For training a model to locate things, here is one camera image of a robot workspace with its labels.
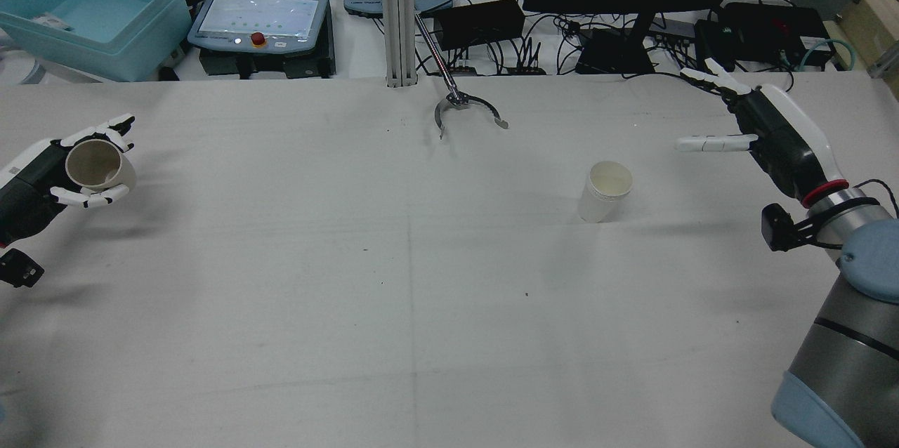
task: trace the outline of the monitor stand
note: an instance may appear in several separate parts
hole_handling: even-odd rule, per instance
[[[655,13],[639,13],[629,34],[613,29],[591,29],[581,32],[584,50],[577,60],[578,74],[651,74],[655,70],[643,39],[649,35]]]

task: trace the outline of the light blue plastic bin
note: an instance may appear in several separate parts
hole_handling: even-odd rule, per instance
[[[51,13],[71,31],[32,18]],[[140,81],[190,29],[184,0],[0,0],[0,28],[52,62],[115,81]]]

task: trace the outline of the metal rod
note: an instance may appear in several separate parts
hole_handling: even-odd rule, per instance
[[[449,90],[449,99],[454,105],[458,105],[463,100],[462,96],[459,95],[459,87],[456,86],[456,81],[453,80],[452,74],[450,74],[450,71],[447,69],[443,57],[440,57],[440,51],[437,49],[434,39],[431,38],[431,33],[428,32],[428,28],[424,26],[424,20],[421,19],[421,16],[418,13],[415,13],[415,25],[418,25],[418,30],[421,31],[421,37],[424,38],[425,44],[427,44],[428,48],[431,50],[431,57],[434,57],[434,61],[437,62],[440,76],[443,76],[443,82],[447,84],[447,90]]]

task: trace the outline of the red emergency stop button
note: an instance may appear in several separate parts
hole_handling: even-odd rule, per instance
[[[261,48],[266,45],[265,35],[262,32],[253,32],[250,34],[250,42],[254,47]]]

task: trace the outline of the black box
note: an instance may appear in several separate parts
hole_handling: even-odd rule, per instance
[[[524,13],[516,0],[497,0],[433,13],[434,36],[444,51],[521,37]]]
[[[808,49],[828,39],[818,11],[807,7],[771,6],[732,2],[723,9],[721,22],[735,35],[736,60],[796,66]],[[822,66],[834,55],[830,45],[816,49],[806,65]]]

